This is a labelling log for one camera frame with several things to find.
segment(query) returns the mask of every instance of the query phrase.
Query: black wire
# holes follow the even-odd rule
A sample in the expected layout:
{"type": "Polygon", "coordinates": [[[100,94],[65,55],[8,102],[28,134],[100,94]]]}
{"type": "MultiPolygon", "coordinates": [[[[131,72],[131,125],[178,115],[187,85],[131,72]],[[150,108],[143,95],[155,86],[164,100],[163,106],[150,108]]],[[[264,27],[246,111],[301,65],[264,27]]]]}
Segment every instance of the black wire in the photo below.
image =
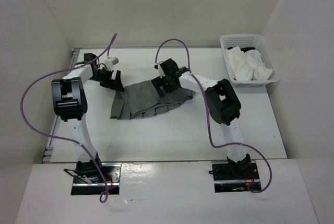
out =
{"type": "Polygon", "coordinates": [[[84,182],[84,183],[87,183],[87,182],[84,181],[82,178],[80,178],[80,176],[82,176],[82,174],[79,173],[79,172],[76,171],[76,170],[64,168],[64,172],[67,173],[68,175],[72,176],[72,177],[75,178],[75,179],[78,179],[78,180],[80,180],[80,181],[82,181],[82,182],[84,182]]]}
{"type": "Polygon", "coordinates": [[[222,177],[226,177],[226,178],[232,178],[232,176],[230,175],[225,175],[225,174],[221,174],[221,173],[214,173],[212,170],[209,171],[209,174],[212,174],[212,175],[216,175],[216,176],[222,176],[222,177]]]}
{"type": "Polygon", "coordinates": [[[75,67],[76,65],[81,65],[81,64],[83,64],[83,63],[82,62],[77,62],[77,63],[74,64],[73,67],[75,67]]]}
{"type": "Polygon", "coordinates": [[[104,65],[105,68],[106,68],[106,65],[104,63],[99,64],[98,68],[100,68],[101,65],[104,65]]]}

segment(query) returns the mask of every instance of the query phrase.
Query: white panel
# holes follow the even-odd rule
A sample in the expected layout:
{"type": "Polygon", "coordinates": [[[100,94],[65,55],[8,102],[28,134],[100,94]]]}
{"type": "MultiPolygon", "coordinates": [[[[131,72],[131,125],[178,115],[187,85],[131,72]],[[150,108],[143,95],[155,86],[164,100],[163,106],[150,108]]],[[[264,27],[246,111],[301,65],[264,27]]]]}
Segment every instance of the white panel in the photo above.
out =
{"type": "MultiPolygon", "coordinates": [[[[81,50],[100,54],[102,50],[81,50]]],[[[121,70],[124,86],[157,77],[153,68],[157,49],[112,49],[118,57],[114,70],[121,70]]],[[[192,71],[204,77],[222,80],[227,78],[226,66],[219,48],[190,48],[192,71]]],[[[184,49],[168,48],[160,51],[159,61],[172,58],[179,67],[187,65],[184,49]]],[[[202,95],[168,113],[135,120],[110,119],[115,91],[100,87],[89,80],[84,85],[88,101],[87,127],[91,141],[102,161],[171,161],[226,159],[227,148],[212,148],[208,139],[207,121],[202,95]]],[[[267,158],[286,158],[282,139],[273,114],[266,87],[236,88],[241,102],[241,131],[245,143],[258,148],[267,158]]],[[[219,124],[211,120],[213,141],[224,144],[219,124]]],[[[65,125],[60,124],[55,134],[68,136],[65,125]]],[[[76,161],[72,143],[53,139],[52,162],[76,161]]],[[[260,156],[249,151],[253,159],[260,156]]]]}
{"type": "Polygon", "coordinates": [[[302,158],[298,164],[319,224],[334,223],[334,158],[302,158]]]}
{"type": "MultiPolygon", "coordinates": [[[[73,164],[34,165],[16,224],[317,224],[295,160],[270,160],[272,185],[260,194],[214,193],[211,162],[123,164],[120,195],[71,196],[73,164]]],[[[257,161],[260,179],[269,179],[257,161]]]]}
{"type": "Polygon", "coordinates": [[[280,0],[264,35],[282,73],[268,86],[288,155],[333,157],[334,0],[280,0]]]}
{"type": "MultiPolygon", "coordinates": [[[[33,80],[70,61],[69,44],[44,0],[0,0],[0,56],[0,223],[11,224],[47,141],[23,122],[21,95],[33,80]]],[[[28,119],[47,132],[54,118],[50,81],[37,84],[25,103],[28,119]]]]}
{"type": "Polygon", "coordinates": [[[46,0],[71,46],[158,46],[177,37],[219,45],[229,33],[261,33],[278,0],[46,0]]]}

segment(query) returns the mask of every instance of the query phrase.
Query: metal base plate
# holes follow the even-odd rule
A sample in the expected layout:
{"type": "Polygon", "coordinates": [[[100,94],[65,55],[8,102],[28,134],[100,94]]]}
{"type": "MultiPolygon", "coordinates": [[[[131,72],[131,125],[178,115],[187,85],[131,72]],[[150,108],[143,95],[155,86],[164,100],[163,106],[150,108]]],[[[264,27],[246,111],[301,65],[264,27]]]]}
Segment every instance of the metal base plate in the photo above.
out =
{"type": "Polygon", "coordinates": [[[215,193],[248,191],[247,183],[253,184],[251,190],[261,190],[256,163],[251,163],[238,178],[232,175],[228,163],[215,163],[212,164],[212,175],[215,193]]]}
{"type": "MultiPolygon", "coordinates": [[[[119,194],[122,165],[115,163],[102,163],[102,166],[103,167],[101,170],[103,174],[105,174],[107,177],[110,176],[112,179],[112,185],[116,186],[109,190],[109,194],[119,194]]],[[[104,183],[101,178],[99,178],[99,180],[94,183],[84,183],[83,181],[74,178],[71,195],[101,194],[103,190],[104,190],[104,183]]]]}

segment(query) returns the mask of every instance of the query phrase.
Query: cable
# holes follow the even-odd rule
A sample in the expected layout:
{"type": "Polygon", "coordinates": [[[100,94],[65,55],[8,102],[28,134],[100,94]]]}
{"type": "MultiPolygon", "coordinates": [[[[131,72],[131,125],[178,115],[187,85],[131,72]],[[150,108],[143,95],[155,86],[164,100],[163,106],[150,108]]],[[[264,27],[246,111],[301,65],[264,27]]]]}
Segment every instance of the cable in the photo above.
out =
{"type": "Polygon", "coordinates": [[[210,127],[210,112],[209,112],[209,107],[208,107],[207,98],[206,98],[206,96],[205,96],[205,92],[204,92],[204,90],[203,90],[202,85],[200,84],[199,80],[196,78],[196,76],[192,73],[192,71],[191,71],[191,69],[190,69],[189,50],[188,50],[188,47],[186,46],[186,44],[185,44],[182,40],[179,40],[179,39],[169,39],[169,40],[164,41],[164,42],[159,46],[159,48],[158,48],[158,51],[157,51],[157,54],[156,54],[156,63],[157,63],[158,54],[159,54],[159,51],[160,51],[161,47],[162,47],[165,43],[167,43],[167,42],[169,42],[169,41],[173,41],[173,40],[180,42],[180,43],[184,46],[184,48],[186,49],[186,51],[187,51],[187,58],[188,58],[188,69],[189,69],[189,72],[190,72],[190,74],[192,75],[192,77],[194,78],[194,80],[196,81],[196,83],[198,84],[198,86],[199,86],[199,88],[200,88],[200,91],[201,91],[201,93],[202,93],[202,95],[203,95],[204,104],[205,104],[205,110],[206,110],[206,115],[207,115],[208,135],[209,135],[209,140],[210,140],[210,144],[211,144],[211,146],[212,146],[213,148],[222,148],[222,147],[228,147],[228,146],[232,146],[232,145],[241,145],[241,146],[245,146],[245,147],[248,147],[248,148],[250,148],[250,149],[256,151],[256,152],[263,158],[263,160],[265,161],[265,163],[266,163],[267,166],[268,166],[269,174],[270,174],[270,175],[269,175],[269,181],[268,181],[268,184],[267,184],[262,190],[259,190],[259,191],[253,191],[253,190],[250,190],[249,187],[250,187],[251,185],[254,185],[254,184],[249,185],[249,186],[247,187],[247,190],[249,190],[250,192],[252,192],[252,193],[254,193],[254,194],[258,194],[258,193],[261,193],[261,192],[265,191],[265,190],[269,187],[269,185],[271,184],[271,180],[272,180],[272,170],[271,170],[271,166],[270,166],[268,160],[266,159],[266,157],[265,157],[259,150],[257,150],[255,147],[252,147],[252,146],[250,146],[250,145],[247,145],[247,144],[244,144],[244,143],[240,143],[240,142],[231,142],[231,143],[226,143],[226,144],[219,145],[219,146],[216,146],[216,145],[213,143],[213,141],[212,141],[212,136],[211,136],[211,127],[210,127]]]}
{"type": "Polygon", "coordinates": [[[111,175],[109,175],[109,179],[110,179],[110,186],[113,186],[113,178],[111,178],[111,175]]]}
{"type": "Polygon", "coordinates": [[[65,138],[65,137],[60,137],[60,136],[55,136],[55,135],[51,135],[51,134],[47,134],[47,133],[44,133],[40,130],[38,130],[37,128],[35,128],[33,125],[30,124],[30,122],[27,120],[26,116],[25,116],[25,113],[24,113],[24,110],[23,110],[23,102],[25,100],[25,96],[27,94],[27,92],[30,90],[30,88],[35,85],[37,82],[39,82],[40,80],[46,78],[46,77],[49,77],[51,75],[54,75],[54,74],[59,74],[59,73],[62,73],[62,72],[67,72],[67,71],[72,71],[72,70],[76,70],[76,69],[79,69],[79,68],[82,68],[84,66],[87,66],[91,63],[93,63],[94,61],[96,61],[98,58],[100,58],[107,50],[109,51],[111,45],[114,43],[115,39],[117,37],[117,33],[115,33],[115,35],[113,36],[113,38],[111,39],[108,47],[99,55],[97,56],[96,58],[92,59],[91,61],[83,64],[82,66],[79,66],[79,67],[73,67],[73,68],[69,68],[69,69],[64,69],[64,70],[59,70],[59,71],[55,71],[55,72],[52,72],[52,73],[49,73],[49,74],[45,74],[43,75],[42,77],[36,79],[35,81],[33,81],[27,88],[26,90],[24,91],[22,97],[21,97],[21,101],[20,101],[20,110],[21,110],[21,115],[22,115],[22,118],[23,120],[25,121],[25,123],[32,129],[34,130],[36,133],[39,133],[43,136],[46,136],[46,137],[50,137],[50,138],[56,138],[56,139],[63,139],[63,140],[67,140],[69,142],[73,142],[75,144],[78,144],[80,147],[82,147],[86,153],[88,154],[88,156],[90,157],[90,159],[93,161],[94,165],[96,166],[96,169],[98,170],[103,182],[104,182],[104,185],[105,185],[105,190],[103,192],[101,192],[101,196],[100,196],[100,202],[101,203],[105,203],[106,200],[108,199],[108,191],[109,191],[109,187],[108,187],[108,184],[106,182],[106,179],[100,169],[100,167],[98,166],[98,164],[96,163],[95,161],[95,158],[93,157],[93,155],[89,152],[89,150],[83,145],[81,144],[80,142],[74,140],[74,139],[70,139],[70,138],[65,138]]]}
{"type": "Polygon", "coordinates": [[[184,48],[186,49],[186,51],[187,51],[187,58],[188,58],[188,69],[189,69],[189,72],[192,73],[192,71],[191,71],[191,69],[190,69],[190,56],[189,56],[188,47],[186,46],[186,44],[185,44],[182,40],[179,40],[179,39],[169,39],[169,40],[166,40],[166,41],[164,41],[164,42],[159,46],[158,51],[157,51],[157,54],[156,54],[156,63],[157,63],[157,59],[158,59],[159,51],[160,51],[160,49],[162,48],[162,46],[165,45],[165,43],[170,42],[170,41],[173,41],[173,40],[180,42],[180,43],[184,46],[184,48]]]}
{"type": "Polygon", "coordinates": [[[104,63],[101,63],[98,68],[100,68],[101,65],[104,65],[105,69],[107,69],[106,65],[104,63]]]}
{"type": "Polygon", "coordinates": [[[253,184],[254,181],[255,181],[254,176],[253,176],[250,172],[247,171],[247,173],[245,174],[245,186],[248,186],[248,185],[250,185],[250,184],[253,184]],[[252,181],[251,181],[251,182],[247,182],[247,174],[249,174],[249,175],[252,177],[252,181]]]}

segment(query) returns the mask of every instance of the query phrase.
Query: gray cloth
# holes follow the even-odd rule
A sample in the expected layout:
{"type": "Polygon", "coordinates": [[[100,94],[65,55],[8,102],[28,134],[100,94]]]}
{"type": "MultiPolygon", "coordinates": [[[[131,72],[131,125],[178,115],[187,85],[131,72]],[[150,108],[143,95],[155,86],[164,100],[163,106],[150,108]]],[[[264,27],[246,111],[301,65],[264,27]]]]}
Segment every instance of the gray cloth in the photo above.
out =
{"type": "Polygon", "coordinates": [[[162,114],[178,108],[193,98],[193,91],[177,88],[160,98],[150,80],[125,87],[117,91],[111,108],[111,119],[130,120],[162,114]]]}

